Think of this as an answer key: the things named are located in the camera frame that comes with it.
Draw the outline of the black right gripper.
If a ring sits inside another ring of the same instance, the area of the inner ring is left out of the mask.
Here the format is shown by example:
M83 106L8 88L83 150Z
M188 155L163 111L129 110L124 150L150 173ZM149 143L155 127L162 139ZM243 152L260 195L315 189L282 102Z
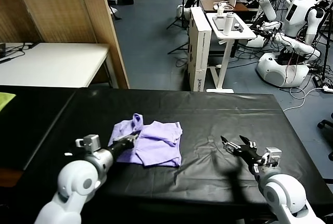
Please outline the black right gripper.
M261 164L262 157L257 154L257 144L249 138L239 136L245 145L237 145L228 141L225 137L221 136L223 149L234 156L241 157L249 166L254 164Z

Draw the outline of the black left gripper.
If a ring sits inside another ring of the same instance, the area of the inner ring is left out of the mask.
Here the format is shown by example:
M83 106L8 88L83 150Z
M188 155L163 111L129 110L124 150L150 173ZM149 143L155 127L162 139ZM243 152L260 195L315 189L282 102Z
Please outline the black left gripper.
M129 135L118 137L116 138L116 141L108 147L108 150L112 157L117 159L123 152L135 147L137 140L138 133L131 133Z

